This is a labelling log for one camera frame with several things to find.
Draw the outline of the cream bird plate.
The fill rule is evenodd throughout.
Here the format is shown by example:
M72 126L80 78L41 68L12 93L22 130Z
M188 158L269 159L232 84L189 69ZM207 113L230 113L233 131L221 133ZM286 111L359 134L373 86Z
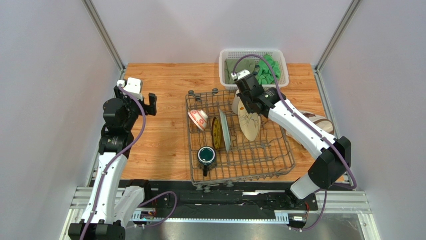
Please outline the cream bird plate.
M261 130L261 117L257 113L248 113L243 102L238 104L238 120L243 135L250 142L254 142Z

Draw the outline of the pale green flower plate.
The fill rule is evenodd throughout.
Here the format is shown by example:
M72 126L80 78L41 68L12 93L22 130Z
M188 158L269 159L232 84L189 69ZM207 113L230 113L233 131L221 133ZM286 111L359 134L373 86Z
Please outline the pale green flower plate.
M219 109L219 115L220 115L220 120L221 120L225 149L226 149L226 152L228 153L231 150L232 142L231 142L231 135L230 135L230 131L229 131L227 116L225 115L225 113L221 109Z

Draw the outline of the yellow patterned plate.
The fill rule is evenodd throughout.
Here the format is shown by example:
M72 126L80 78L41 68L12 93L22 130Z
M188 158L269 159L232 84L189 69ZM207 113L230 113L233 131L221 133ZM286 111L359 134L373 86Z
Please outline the yellow patterned plate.
M222 126L221 121L214 117L211 125L211 135L213 148L219 150L222 147L223 136L222 136Z

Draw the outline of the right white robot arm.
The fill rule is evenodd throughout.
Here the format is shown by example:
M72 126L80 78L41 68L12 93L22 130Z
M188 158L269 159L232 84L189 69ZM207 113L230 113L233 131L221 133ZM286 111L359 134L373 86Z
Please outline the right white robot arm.
M284 128L315 160L308 172L291 185L291 195L303 200L318 190L328 190L350 172L352 144L346 137L336 138L315 125L278 88L265 89L250 72L242 71L232 78L248 113L264 116Z

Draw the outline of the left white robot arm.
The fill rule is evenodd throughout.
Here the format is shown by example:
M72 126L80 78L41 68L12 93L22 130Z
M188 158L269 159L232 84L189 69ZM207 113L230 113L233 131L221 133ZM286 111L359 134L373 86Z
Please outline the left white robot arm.
M72 223L68 236L72 240L123 240L126 226L137 207L146 197L148 182L136 181L127 186L120 200L116 200L121 177L133 145L142 137L132 129L139 117L157 114L157 96L148 95L145 104L141 84L119 81L114 87L115 97L103 105L105 124L98 148L97 175L93 190L78 223Z

